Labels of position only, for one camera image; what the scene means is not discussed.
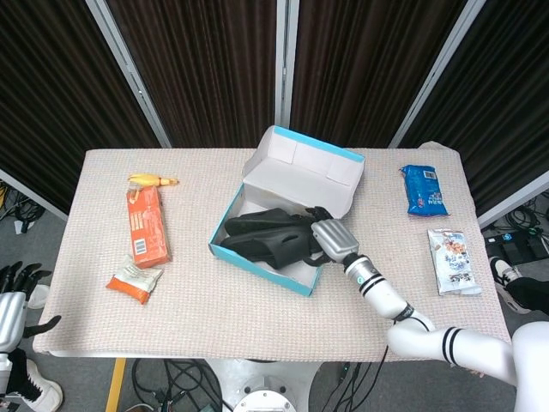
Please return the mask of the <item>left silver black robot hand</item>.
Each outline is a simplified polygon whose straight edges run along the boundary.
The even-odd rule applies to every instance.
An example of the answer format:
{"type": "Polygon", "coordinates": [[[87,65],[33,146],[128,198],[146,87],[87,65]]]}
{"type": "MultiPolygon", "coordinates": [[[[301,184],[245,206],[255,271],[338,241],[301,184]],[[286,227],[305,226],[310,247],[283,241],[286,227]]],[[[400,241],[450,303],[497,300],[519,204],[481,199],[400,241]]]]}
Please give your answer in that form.
{"type": "Polygon", "coordinates": [[[42,264],[22,267],[22,261],[1,268],[1,353],[8,354],[17,348],[22,339],[44,334],[61,320],[52,317],[45,324],[26,326],[30,298],[37,290],[39,280],[49,276],[50,270],[42,270],[42,264]]]}

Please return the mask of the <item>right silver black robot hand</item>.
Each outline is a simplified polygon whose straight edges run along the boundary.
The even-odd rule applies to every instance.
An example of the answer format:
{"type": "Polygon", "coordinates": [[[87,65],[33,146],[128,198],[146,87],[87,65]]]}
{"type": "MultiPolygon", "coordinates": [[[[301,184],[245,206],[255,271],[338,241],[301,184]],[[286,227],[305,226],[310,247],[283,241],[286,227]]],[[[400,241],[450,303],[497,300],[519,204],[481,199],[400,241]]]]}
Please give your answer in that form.
{"type": "Polygon", "coordinates": [[[351,232],[324,207],[306,208],[305,215],[295,215],[305,228],[296,256],[306,264],[319,267],[328,262],[342,264],[346,270],[360,258],[359,242],[351,232]]]}

